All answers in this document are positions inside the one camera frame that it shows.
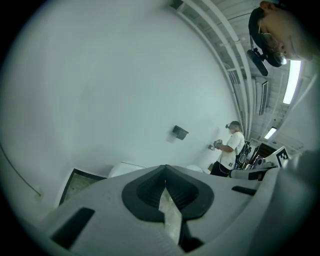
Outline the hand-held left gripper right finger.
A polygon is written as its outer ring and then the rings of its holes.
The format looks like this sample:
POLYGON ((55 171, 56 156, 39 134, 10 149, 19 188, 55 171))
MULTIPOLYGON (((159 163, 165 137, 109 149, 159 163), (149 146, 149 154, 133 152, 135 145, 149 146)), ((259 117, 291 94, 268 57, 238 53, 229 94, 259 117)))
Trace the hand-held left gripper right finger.
POLYGON ((165 166, 165 188, 181 213, 178 248, 168 256, 195 252, 224 232, 246 208, 259 181, 165 166))

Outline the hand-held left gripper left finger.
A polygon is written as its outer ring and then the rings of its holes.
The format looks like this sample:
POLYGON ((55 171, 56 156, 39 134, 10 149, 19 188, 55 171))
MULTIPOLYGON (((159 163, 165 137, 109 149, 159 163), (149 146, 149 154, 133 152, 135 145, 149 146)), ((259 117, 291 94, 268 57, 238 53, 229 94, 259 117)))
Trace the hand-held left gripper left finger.
POLYGON ((155 167, 94 183, 53 210, 39 229, 50 239, 80 209, 93 215, 67 253, 73 256, 183 256, 184 251, 166 233, 161 222, 136 218, 123 204, 125 185, 155 167))

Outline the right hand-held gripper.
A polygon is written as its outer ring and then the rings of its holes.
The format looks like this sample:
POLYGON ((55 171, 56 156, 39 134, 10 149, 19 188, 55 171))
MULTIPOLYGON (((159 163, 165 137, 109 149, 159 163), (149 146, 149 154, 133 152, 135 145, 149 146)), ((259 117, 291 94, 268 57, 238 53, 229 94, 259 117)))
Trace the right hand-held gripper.
POLYGON ((257 179, 262 181, 265 173, 274 168, 281 168, 289 160, 289 155, 285 146, 277 149, 275 152, 265 158, 257 161, 256 168, 261 170, 242 170, 234 169, 229 172, 229 177, 233 179, 257 179))

